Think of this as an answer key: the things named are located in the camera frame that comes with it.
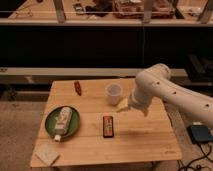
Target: paper cup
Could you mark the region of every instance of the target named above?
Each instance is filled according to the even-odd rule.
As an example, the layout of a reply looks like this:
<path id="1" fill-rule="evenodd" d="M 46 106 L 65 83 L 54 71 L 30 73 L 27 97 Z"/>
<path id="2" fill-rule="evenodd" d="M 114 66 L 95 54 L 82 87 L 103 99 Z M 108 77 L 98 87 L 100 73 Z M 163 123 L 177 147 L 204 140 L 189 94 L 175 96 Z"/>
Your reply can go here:
<path id="1" fill-rule="evenodd" d="M 122 87 L 119 84 L 112 83 L 106 87 L 107 101 L 111 105 L 117 105 L 123 93 Z"/>

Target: wooden table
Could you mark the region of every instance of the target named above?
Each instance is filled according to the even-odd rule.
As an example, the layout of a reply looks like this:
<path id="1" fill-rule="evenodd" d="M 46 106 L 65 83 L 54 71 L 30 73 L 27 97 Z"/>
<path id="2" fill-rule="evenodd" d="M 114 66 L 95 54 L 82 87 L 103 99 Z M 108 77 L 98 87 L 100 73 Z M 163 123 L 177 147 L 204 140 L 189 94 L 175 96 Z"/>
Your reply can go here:
<path id="1" fill-rule="evenodd" d="M 118 83 L 127 97 L 133 79 L 80 81 L 82 96 L 74 90 L 74 81 L 55 81 L 49 94 L 35 148 L 49 143 L 60 154 L 53 166 L 149 162 L 181 159 L 181 151 L 162 101 L 154 98 L 148 116 L 131 109 L 116 113 L 107 103 L 105 87 Z M 69 105 L 80 113 L 78 132 L 65 142 L 54 142 L 45 131 L 45 119 L 53 109 Z M 114 138 L 103 138 L 102 117 L 114 117 Z M 31 167 L 46 167 L 34 154 Z"/>

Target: concrete floor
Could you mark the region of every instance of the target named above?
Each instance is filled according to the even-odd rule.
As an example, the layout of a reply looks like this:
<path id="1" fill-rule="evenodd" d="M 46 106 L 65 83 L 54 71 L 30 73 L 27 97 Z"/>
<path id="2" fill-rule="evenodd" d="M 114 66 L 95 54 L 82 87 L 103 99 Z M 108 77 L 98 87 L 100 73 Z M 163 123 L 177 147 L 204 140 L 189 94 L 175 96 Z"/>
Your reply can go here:
<path id="1" fill-rule="evenodd" d="M 48 91 L 18 91 L 13 97 L 8 92 L 3 92 L 0 100 L 0 171 L 31 171 L 31 170 L 51 170 L 51 169 L 31 169 L 30 158 L 32 155 L 34 142 L 38 133 L 42 113 L 45 108 Z M 183 162 L 186 164 L 194 158 L 202 156 L 200 150 L 192 145 L 185 130 L 185 125 L 179 112 L 172 105 L 166 104 L 166 110 L 171 118 L 174 131 L 179 141 L 183 153 Z M 204 166 L 213 165 L 206 159 L 199 162 Z M 69 171 L 148 171 L 142 164 L 125 165 L 99 165 L 99 166 L 79 166 L 64 168 Z M 177 162 L 164 162 L 159 171 L 178 170 Z"/>

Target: cable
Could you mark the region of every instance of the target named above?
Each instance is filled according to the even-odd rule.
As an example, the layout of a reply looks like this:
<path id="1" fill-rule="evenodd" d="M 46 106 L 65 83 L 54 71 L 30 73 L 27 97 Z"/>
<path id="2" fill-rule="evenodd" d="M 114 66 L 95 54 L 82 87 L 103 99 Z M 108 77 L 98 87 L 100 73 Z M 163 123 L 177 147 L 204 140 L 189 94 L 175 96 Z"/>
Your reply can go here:
<path id="1" fill-rule="evenodd" d="M 201 159 L 204 159 L 204 158 L 207 158 L 210 154 L 211 154 L 211 152 L 212 152 L 212 146 L 210 146 L 209 145 L 209 151 L 208 151 L 208 153 L 207 154 L 204 154 L 203 156 L 201 156 L 201 157 L 199 157 L 199 158 L 197 158 L 197 159 L 194 159 L 194 160 L 192 160 L 192 161 L 190 161 L 186 166 L 182 166 L 182 167 L 180 167 L 179 169 L 178 169 L 178 171 L 188 171 L 188 169 L 192 169 L 192 170 L 195 170 L 195 171 L 199 171 L 199 170 L 202 170 L 202 169 L 204 169 L 204 168 L 208 168 L 208 169 L 210 169 L 209 167 L 202 167 L 201 165 L 197 165 L 196 166 L 196 168 L 194 168 L 194 167 L 192 167 L 191 165 L 194 163 L 194 162 L 196 162 L 196 161 L 198 161 L 198 160 L 201 160 Z"/>
<path id="2" fill-rule="evenodd" d="M 203 155 L 206 155 L 206 153 L 204 152 L 204 150 L 203 150 L 202 146 L 200 145 L 200 146 L 198 146 L 198 147 L 200 148 L 200 150 L 201 150 L 201 152 L 203 153 Z M 207 158 L 210 162 L 212 162 L 212 163 L 213 163 L 213 159 L 211 159 L 211 158 L 210 158 L 210 157 L 208 157 L 208 156 L 207 156 L 206 158 Z"/>

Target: small box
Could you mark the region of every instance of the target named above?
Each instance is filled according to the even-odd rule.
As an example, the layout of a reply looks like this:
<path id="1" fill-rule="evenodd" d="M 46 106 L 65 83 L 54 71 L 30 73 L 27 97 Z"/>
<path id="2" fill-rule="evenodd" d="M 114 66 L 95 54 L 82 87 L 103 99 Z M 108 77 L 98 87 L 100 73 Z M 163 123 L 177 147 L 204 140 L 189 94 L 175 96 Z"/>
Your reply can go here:
<path id="1" fill-rule="evenodd" d="M 114 137 L 113 117 L 112 116 L 103 117 L 103 137 L 104 138 Z"/>

